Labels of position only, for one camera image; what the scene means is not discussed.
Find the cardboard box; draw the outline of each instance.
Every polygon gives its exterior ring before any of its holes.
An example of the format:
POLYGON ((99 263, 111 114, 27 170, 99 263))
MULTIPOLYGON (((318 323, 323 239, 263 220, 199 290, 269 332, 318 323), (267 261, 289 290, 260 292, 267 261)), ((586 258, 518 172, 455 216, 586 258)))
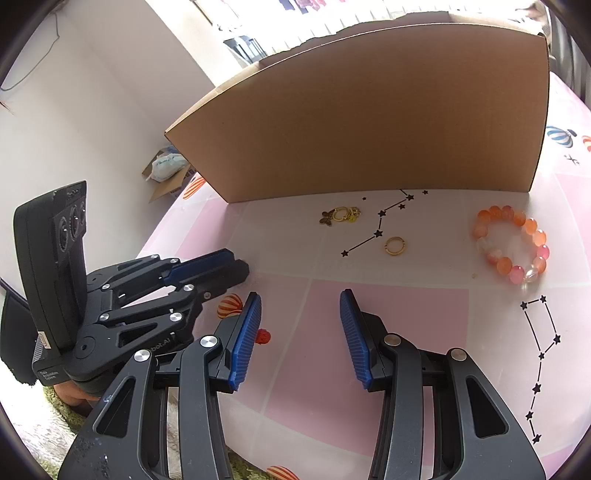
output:
MULTIPOLYGON (((144 171, 142 172, 143 178, 147 179, 150 176, 150 174, 152 173, 152 162, 163 153, 164 151, 160 150, 158 153, 156 153, 154 158, 150 160, 150 163, 148 163, 148 165, 146 166, 146 168, 144 168, 144 171)), ((168 180, 164 180, 161 182, 151 180, 151 182, 155 184, 155 187, 149 203, 152 203, 154 200, 159 199, 161 196, 164 196, 166 194, 170 194, 174 198, 178 197, 196 173, 197 170, 195 170, 195 167, 189 164, 183 167, 178 172, 176 172, 168 180)))
POLYGON ((166 132, 228 202, 531 187, 548 105, 543 37, 406 25, 267 63, 210 92, 166 132))

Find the butterfly charm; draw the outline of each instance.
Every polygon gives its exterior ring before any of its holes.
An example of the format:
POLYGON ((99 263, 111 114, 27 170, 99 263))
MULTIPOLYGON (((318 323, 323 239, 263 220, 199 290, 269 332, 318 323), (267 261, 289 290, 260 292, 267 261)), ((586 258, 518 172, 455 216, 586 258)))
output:
POLYGON ((332 209, 329 212, 322 212, 322 218, 320 219, 320 223, 324 225, 331 226, 332 225, 332 216, 335 212, 335 209, 332 209))

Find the orange beaded bracelet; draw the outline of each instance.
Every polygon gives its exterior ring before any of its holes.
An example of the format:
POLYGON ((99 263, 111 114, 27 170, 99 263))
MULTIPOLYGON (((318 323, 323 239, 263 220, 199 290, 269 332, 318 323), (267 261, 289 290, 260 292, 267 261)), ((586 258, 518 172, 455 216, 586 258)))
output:
POLYGON ((545 244, 546 234, 538 229, 538 223, 533 218, 526 219, 524 212, 515 212, 509 205, 505 205, 503 208, 493 205, 488 210, 478 212, 472 236, 476 239, 478 251, 486 255, 486 259, 496 267, 497 272, 501 275, 508 275, 509 280, 514 284, 533 282, 546 269, 546 260, 550 256, 550 249, 545 244), (512 222, 515 226, 522 227, 530 236, 536 250, 534 260, 527 271, 520 265, 513 265, 510 258, 503 256, 503 252, 494 248, 487 240, 489 224, 498 220, 512 222))

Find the gold earring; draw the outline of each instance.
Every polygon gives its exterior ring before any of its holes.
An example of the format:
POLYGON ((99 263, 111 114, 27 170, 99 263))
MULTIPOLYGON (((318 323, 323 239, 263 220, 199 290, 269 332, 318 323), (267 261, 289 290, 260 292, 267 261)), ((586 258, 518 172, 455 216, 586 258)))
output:
POLYGON ((333 212, 333 220, 335 222, 344 222, 349 216, 349 209, 347 207, 337 207, 335 208, 335 211, 333 212))
POLYGON ((358 207, 349 207, 347 212, 347 221, 354 222, 361 215, 361 210, 358 207))

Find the gold ring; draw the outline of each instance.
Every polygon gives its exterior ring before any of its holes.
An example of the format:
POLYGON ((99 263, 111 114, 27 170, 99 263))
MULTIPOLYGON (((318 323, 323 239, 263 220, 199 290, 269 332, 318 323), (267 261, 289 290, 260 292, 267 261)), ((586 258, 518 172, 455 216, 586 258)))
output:
POLYGON ((337 207, 333 212, 333 220, 335 222, 344 222, 347 217, 349 216, 349 209, 347 207, 337 207), (344 212, 345 214, 342 217, 337 217, 339 212, 344 212))
POLYGON ((386 253, 388 255, 392 255, 392 256, 396 256, 396 255, 400 255, 402 252, 404 252, 404 249, 406 248, 406 242, 404 241, 403 238, 400 238, 399 236, 393 236, 388 238, 388 240, 386 240, 386 244, 384 245, 384 249, 386 250, 386 253), (395 252, 392 252, 391 250, 388 249, 388 245, 390 244, 390 242, 393 241, 398 241, 400 243, 402 243, 402 246, 400 247, 399 250, 396 250, 395 252))

